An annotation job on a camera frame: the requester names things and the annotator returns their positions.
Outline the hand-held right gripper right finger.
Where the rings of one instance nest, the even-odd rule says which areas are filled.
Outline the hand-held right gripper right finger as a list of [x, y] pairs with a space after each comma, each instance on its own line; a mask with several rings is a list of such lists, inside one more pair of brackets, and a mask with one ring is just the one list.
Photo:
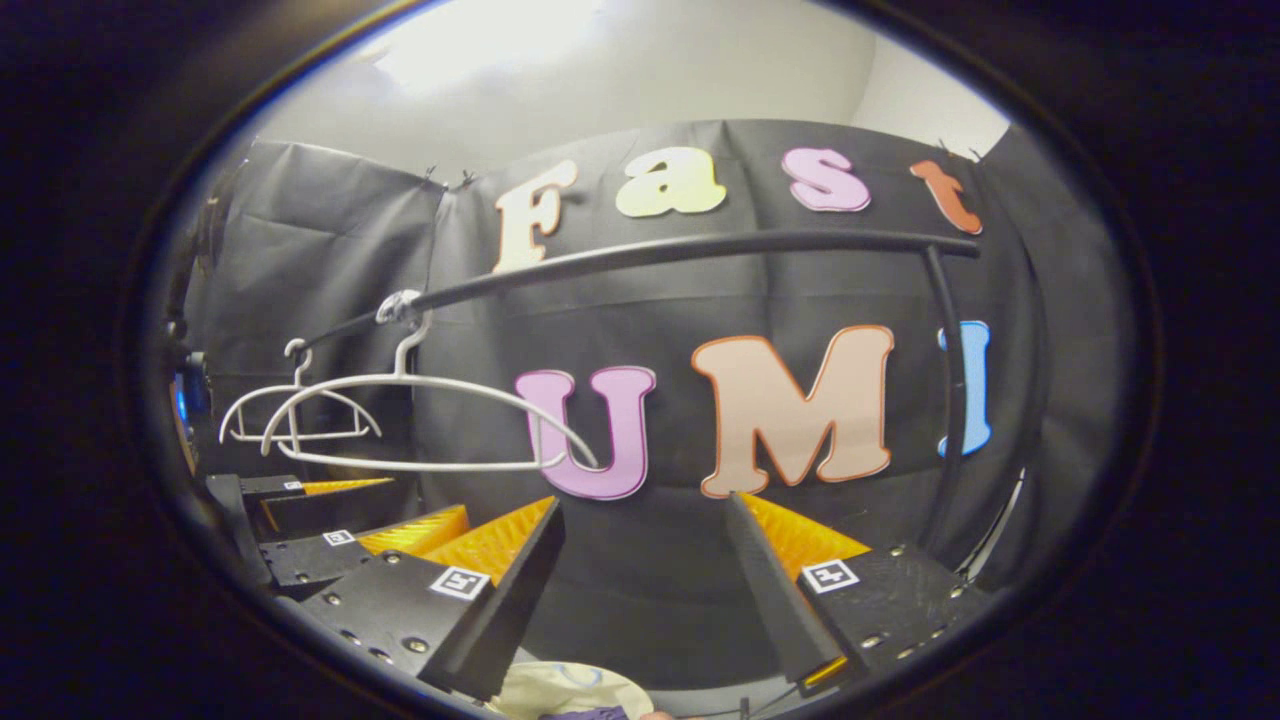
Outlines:
[[888, 674], [991, 605], [910, 544], [873, 548], [756, 495], [731, 495], [724, 524], [783, 678], [804, 696]]

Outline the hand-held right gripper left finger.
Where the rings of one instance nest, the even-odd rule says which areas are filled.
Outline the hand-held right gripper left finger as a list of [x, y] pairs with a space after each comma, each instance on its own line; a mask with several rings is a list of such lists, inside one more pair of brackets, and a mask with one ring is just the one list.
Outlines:
[[385, 550], [303, 601], [314, 625], [392, 671], [472, 700], [500, 693], [564, 544], [556, 497], [421, 555]]

